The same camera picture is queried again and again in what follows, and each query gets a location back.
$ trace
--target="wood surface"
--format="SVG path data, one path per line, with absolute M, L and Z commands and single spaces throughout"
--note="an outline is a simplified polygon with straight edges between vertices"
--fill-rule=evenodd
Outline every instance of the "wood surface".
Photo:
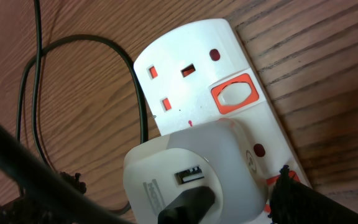
M 180 25 L 227 19 L 313 187 L 358 212 L 358 0 L 41 0 L 41 6 L 44 45 L 96 34 L 133 59 Z M 0 0 L 0 123 L 12 134 L 22 70 L 34 54 L 32 1 Z M 31 75 L 22 143 L 35 154 L 33 81 Z M 150 137 L 158 136 L 150 113 L 149 126 Z M 139 143 L 139 117 L 131 76 L 115 52 L 76 42 L 47 55 L 39 129 L 56 169 L 82 173 L 87 197 L 106 208 L 125 204 L 122 162 Z M 0 204 L 17 196 L 16 184 L 0 171 Z M 134 220 L 132 212 L 124 217 Z

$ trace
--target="white power strip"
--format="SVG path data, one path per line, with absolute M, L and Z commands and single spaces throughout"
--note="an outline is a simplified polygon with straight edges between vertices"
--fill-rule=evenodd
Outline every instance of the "white power strip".
M 194 155 L 189 156 L 194 151 L 181 152 L 188 155 L 182 155 L 183 160 L 180 160 L 181 156 L 174 157 L 175 159 L 166 159 L 167 156 L 173 156 L 170 155 L 172 152 L 167 152 L 169 150 L 161 151 L 161 149 L 171 149 L 168 142 L 173 141 L 172 137 L 178 135 L 176 133 L 184 134 L 186 131 L 196 129 L 201 124 L 208 125 L 211 122 L 214 124 L 213 121 L 220 119 L 228 119 L 225 123 L 232 123 L 230 124 L 232 127 L 242 129 L 243 139 L 246 139 L 247 142 L 246 146 L 239 148 L 243 162 L 248 164 L 248 169 L 252 170 L 249 159 L 251 158 L 251 162 L 256 161 L 257 175 L 261 176 L 266 184 L 272 185 L 274 177 L 278 175 L 283 165 L 287 164 L 300 182 L 310 186 L 285 133 L 282 131 L 262 85 L 246 58 L 245 50 L 237 41 L 237 37 L 227 21 L 224 19 L 208 19 L 192 22 L 170 31 L 151 43 L 139 55 L 134 68 L 162 135 L 157 140 L 136 147 L 126 157 L 124 186 L 139 223 L 156 222 L 150 222 L 148 218 L 147 221 L 144 221 L 144 218 L 141 218 L 140 210 L 150 214 L 153 213 L 152 210 L 147 210 L 147 207 L 136 208 L 136 205 L 134 205 L 136 203 L 134 201 L 138 200 L 141 194 L 147 193 L 147 189 L 146 191 L 143 189 L 141 193 L 135 193 L 139 191 L 139 188 L 132 187 L 132 185 L 138 183 L 134 177 L 140 180 L 143 179 L 140 178 L 140 175 L 143 175 L 148 178 L 148 181 L 145 180 L 146 183 L 159 178 L 158 175 L 154 174 L 145 175 L 142 169 L 149 170 L 149 167 L 144 166 L 155 166 L 155 169 L 161 170 L 158 174 L 169 174 L 170 176 L 167 176 L 167 178 L 170 179 L 167 181 L 172 183 L 176 181 L 174 174 L 180 171 L 177 169 L 189 169 L 204 164 L 205 168 L 201 168 L 203 173 L 204 169 L 210 170 L 210 168 L 207 168 L 208 166 L 217 172 L 217 168 L 214 167 L 216 164 L 212 165 L 206 157 L 189 159 L 196 157 Z M 198 131 L 207 130 L 204 126 L 200 126 Z M 222 138 L 222 136 L 210 136 L 209 139 L 203 140 L 213 142 L 215 138 Z M 233 149 L 221 148 L 219 155 L 224 157 L 225 153 L 230 153 L 230 150 Z M 249 152 L 252 156 L 247 157 L 244 154 L 246 152 Z M 155 160 L 151 164 L 140 165 L 154 154 L 161 154 L 157 156 L 159 160 Z M 231 165 L 230 161 L 226 159 L 224 161 L 228 162 L 225 166 Z M 258 179 L 258 177 L 254 177 L 254 180 L 249 179 L 249 181 L 257 183 Z M 218 184 L 224 193 L 225 189 L 222 187 L 223 183 L 220 177 L 216 180 L 212 175 L 211 181 Z M 219 187 L 215 184 L 210 186 L 213 186 L 211 188 L 219 196 Z M 186 187 L 179 186 L 177 183 L 176 185 L 180 190 L 183 190 L 197 185 L 209 184 L 202 180 L 196 180 L 183 184 Z M 257 189 L 263 188 L 259 187 L 251 192 L 256 194 Z M 177 196 L 180 191 L 172 190 L 171 193 L 166 193 L 170 190 L 160 188 L 158 190 L 160 197 L 157 195 L 156 202 L 162 202 L 164 194 L 170 194 L 171 196 L 168 197 L 170 200 L 163 202 L 163 204 L 168 205 L 173 200 L 172 195 Z M 225 201 L 225 194 L 221 196 L 222 198 L 219 199 L 219 196 L 218 199 Z M 207 214 L 202 223 L 240 223 L 241 218 L 236 218 L 235 213 L 230 213 L 233 216 L 231 218 L 223 216 L 224 212 L 222 211 L 225 211 L 225 206 L 230 205 L 220 204 L 219 206 L 222 206 L 221 211 L 219 212 L 220 209 L 218 209 L 214 213 L 219 218 L 211 218 L 209 215 L 213 214 Z M 265 211 L 258 213 L 257 218 L 252 217 L 254 220 L 251 223 L 271 223 L 271 220 L 267 218 L 268 205 L 265 207 Z

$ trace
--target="brand logo on charger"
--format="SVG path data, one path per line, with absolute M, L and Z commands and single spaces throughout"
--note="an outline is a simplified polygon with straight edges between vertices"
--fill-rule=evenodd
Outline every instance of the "brand logo on charger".
M 150 183 L 144 182 L 143 187 L 146 191 L 147 198 L 149 199 L 154 215 L 157 216 L 166 207 L 157 181 L 152 179 Z

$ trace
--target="usb port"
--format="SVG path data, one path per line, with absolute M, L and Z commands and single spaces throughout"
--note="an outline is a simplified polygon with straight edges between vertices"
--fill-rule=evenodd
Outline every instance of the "usb port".
M 189 183 L 194 180 L 204 178 L 203 171 L 201 170 L 200 166 L 195 166 L 190 169 L 177 172 L 175 174 L 175 178 L 179 184 Z

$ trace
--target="white switch button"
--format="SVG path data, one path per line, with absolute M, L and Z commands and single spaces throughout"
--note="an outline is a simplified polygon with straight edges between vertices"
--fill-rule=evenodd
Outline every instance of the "white switch button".
M 222 90 L 218 95 L 218 100 L 223 106 L 236 106 L 244 102 L 251 93 L 248 83 L 232 83 Z

